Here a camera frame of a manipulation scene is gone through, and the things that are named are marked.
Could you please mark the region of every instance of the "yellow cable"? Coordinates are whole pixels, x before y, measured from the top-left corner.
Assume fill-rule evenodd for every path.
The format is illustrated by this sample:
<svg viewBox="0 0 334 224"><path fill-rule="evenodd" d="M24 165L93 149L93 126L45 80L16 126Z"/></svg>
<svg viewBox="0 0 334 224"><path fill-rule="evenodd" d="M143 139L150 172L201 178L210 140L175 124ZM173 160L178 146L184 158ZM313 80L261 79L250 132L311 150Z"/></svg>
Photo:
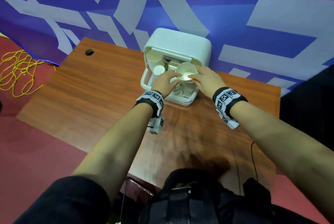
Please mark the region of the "yellow cable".
<svg viewBox="0 0 334 224"><path fill-rule="evenodd" d="M15 52L9 52L2 56L0 66L4 62L13 61L13 63L8 66L6 69L4 69L0 73L0 89L1 90L12 90L12 95L14 97L20 97L22 95L29 95L34 93L37 89L42 87L43 85L39 86L35 90L31 91L33 85L34 85L34 79L35 79L35 71L37 65L45 63L44 61L39 61L33 59L28 53L26 53L24 50L15 51ZM19 80L20 76L23 74L29 74L31 76L31 80L29 80L21 90L20 95L15 95L15 85L17 81Z"/></svg>

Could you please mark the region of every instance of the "wooden tabletop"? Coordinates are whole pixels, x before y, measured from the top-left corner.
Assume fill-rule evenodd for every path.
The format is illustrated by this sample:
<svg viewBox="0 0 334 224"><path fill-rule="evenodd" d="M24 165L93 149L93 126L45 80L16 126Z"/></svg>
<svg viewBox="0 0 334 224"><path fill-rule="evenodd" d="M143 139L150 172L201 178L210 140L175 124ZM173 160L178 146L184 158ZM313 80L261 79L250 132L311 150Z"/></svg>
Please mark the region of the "wooden tabletop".
<svg viewBox="0 0 334 224"><path fill-rule="evenodd" d="M87 49L94 54L86 56ZM89 152L144 92L140 86L144 69L142 52L85 38L18 118ZM279 116L279 87L219 74L250 103ZM163 112L162 133L145 134L131 174L162 187L170 172L194 165L195 159L227 169L221 180L235 193L239 193L238 176L241 191L242 183L255 177L251 138L242 126L228 128L211 99L199 93L191 106L166 102ZM270 189L275 166L257 146L253 153L259 180Z"/></svg>

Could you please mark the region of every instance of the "black sleeve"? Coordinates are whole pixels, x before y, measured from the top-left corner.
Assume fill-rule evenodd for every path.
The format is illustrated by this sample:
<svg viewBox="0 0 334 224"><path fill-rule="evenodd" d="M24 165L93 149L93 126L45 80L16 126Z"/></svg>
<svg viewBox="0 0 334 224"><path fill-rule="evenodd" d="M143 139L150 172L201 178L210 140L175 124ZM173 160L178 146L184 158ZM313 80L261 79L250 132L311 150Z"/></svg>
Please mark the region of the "black sleeve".
<svg viewBox="0 0 334 224"><path fill-rule="evenodd" d="M69 176L56 180L14 223L106 224L111 203L93 180Z"/></svg>

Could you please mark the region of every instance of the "white plastic box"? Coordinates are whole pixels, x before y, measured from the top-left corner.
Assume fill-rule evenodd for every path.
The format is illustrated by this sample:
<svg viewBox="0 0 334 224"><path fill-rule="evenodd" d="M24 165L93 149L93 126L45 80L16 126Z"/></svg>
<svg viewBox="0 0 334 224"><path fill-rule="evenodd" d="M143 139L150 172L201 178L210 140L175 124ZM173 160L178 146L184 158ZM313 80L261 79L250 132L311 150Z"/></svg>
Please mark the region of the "white plastic box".
<svg viewBox="0 0 334 224"><path fill-rule="evenodd" d="M175 30L158 28L149 38L144 48L146 69L141 79L141 86L145 90L151 90L153 82L152 71L149 69L146 58L146 53L150 50L163 54L165 70L168 70L170 60L208 66L211 57L211 43L208 39ZM170 94L165 99L176 104L189 106L196 98L198 90L197 87L190 96Z"/></svg>

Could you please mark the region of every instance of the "forearm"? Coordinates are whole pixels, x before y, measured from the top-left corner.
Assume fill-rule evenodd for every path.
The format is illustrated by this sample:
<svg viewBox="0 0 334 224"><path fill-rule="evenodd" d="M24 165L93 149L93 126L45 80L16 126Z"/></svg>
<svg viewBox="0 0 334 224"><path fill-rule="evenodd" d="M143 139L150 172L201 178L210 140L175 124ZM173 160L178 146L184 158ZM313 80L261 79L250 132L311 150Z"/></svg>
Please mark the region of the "forearm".
<svg viewBox="0 0 334 224"><path fill-rule="evenodd" d="M149 104L136 105L102 137L73 175L93 179L113 201L136 156L152 113Z"/></svg>
<svg viewBox="0 0 334 224"><path fill-rule="evenodd" d="M333 220L330 209L334 205L334 192L331 189L334 182L334 152L247 102L235 104L230 113L263 153Z"/></svg>

